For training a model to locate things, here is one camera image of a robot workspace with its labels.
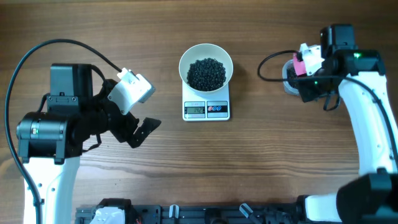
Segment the white bowl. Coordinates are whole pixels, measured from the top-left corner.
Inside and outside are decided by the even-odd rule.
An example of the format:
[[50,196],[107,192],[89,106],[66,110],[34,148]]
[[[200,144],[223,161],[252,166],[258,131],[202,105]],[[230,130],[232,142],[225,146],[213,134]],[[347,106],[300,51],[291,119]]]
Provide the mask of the white bowl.
[[[196,90],[189,86],[187,75],[192,63],[195,63],[197,60],[203,60],[205,58],[212,58],[216,59],[217,61],[221,62],[225,68],[225,82],[222,87],[213,90],[213,91],[200,91]],[[180,65],[178,66],[178,70],[180,72],[180,77],[184,84],[186,84],[189,89],[194,91],[197,95],[201,94],[212,94],[222,88],[224,88],[228,82],[231,80],[232,73],[234,70],[234,66],[232,63],[232,59],[229,54],[222,49],[221,47],[214,45],[214,44],[198,44],[190,49],[188,49],[180,59]]]

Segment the wood grain surface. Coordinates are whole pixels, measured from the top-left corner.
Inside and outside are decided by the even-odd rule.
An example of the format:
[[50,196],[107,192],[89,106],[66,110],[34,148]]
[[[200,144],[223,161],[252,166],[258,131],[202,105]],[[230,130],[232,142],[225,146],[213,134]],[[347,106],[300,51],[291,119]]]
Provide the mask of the wood grain surface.
[[[345,106],[326,113],[323,100],[302,103],[287,95],[281,83],[266,83],[256,75],[265,56],[298,49],[303,42],[318,44],[319,30],[333,23],[352,23],[359,47],[380,51],[391,105],[398,110],[395,1],[18,2],[23,4],[0,5],[1,118],[18,61],[48,39],[82,41],[116,65],[144,74],[157,89],[132,110],[140,119],[162,120],[141,147],[131,149],[105,133],[99,148],[82,155],[73,217],[76,207],[109,197],[161,205],[291,202],[301,194],[335,192],[357,177],[358,152]],[[184,51],[200,43],[219,45],[233,59],[230,121],[182,119],[178,62]],[[272,59],[262,72],[280,77],[288,59]],[[14,85],[12,133],[49,91],[50,65],[55,62],[92,63],[107,78],[117,79],[116,71],[81,47],[40,49],[26,61]],[[98,92],[101,80],[96,76],[94,85]],[[0,223],[22,223],[23,180],[4,137],[3,118],[0,126]]]

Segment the pink sticker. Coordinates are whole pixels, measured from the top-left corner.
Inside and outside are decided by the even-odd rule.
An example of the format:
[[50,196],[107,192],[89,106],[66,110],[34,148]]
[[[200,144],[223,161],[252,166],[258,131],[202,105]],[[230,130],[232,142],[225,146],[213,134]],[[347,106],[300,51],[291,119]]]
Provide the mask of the pink sticker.
[[293,66],[294,66],[294,70],[296,71],[297,76],[301,76],[307,73],[306,69],[305,69],[305,64],[304,61],[299,62],[297,60],[297,54],[293,53]]

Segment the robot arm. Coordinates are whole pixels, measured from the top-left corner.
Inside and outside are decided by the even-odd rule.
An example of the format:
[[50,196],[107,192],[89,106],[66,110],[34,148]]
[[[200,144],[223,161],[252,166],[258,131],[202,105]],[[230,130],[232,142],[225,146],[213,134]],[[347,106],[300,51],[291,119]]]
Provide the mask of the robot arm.
[[[119,83],[106,80],[100,93],[93,96],[90,67],[52,65],[48,112],[30,112],[17,127],[18,153],[39,191],[43,224],[70,223],[75,177],[80,156],[87,151],[83,142],[91,135],[97,135],[98,144],[90,149],[99,146],[100,134],[105,131],[135,148],[160,125],[159,120],[146,118],[138,127],[139,119],[129,112],[154,92],[142,75],[135,76],[124,68],[118,74]],[[25,224],[36,221],[32,202],[25,181]]]
[[[337,75],[360,81],[377,96],[385,113],[367,89],[350,80],[320,80],[316,85],[301,85],[303,101],[333,93],[344,100],[358,145],[360,176],[336,194],[308,196],[305,216],[316,222],[396,222],[396,205],[392,201],[396,200],[394,191],[398,186],[397,139],[391,139],[390,133],[397,136],[398,131],[387,97],[384,66],[377,52],[356,50],[351,26],[334,25],[322,31],[325,61],[313,76]],[[310,65],[323,61],[322,58],[315,63],[306,62],[311,59],[303,57],[304,63]]]

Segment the green led light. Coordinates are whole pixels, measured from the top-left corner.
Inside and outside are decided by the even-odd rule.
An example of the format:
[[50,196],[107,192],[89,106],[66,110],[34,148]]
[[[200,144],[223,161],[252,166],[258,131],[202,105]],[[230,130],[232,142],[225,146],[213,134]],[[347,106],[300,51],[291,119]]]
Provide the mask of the green led light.
[[362,56],[361,53],[354,53],[354,58],[360,58],[360,56]]

